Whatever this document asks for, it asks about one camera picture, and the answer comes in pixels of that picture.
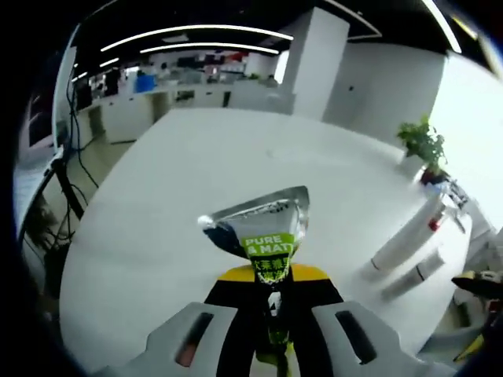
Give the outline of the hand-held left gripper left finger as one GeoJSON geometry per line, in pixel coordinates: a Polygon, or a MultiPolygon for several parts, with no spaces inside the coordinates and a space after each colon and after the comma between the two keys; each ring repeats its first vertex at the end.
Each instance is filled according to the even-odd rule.
{"type": "Polygon", "coordinates": [[[147,337],[145,350],[99,376],[249,376],[256,322],[243,307],[191,302],[147,337]]]}

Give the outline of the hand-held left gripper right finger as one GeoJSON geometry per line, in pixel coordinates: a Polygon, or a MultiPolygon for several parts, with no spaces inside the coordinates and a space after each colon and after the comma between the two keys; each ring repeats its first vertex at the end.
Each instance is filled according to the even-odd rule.
{"type": "Polygon", "coordinates": [[[455,370],[407,353],[398,332],[371,310],[345,301],[328,276],[294,264],[285,289],[302,376],[454,376],[455,370]]]}

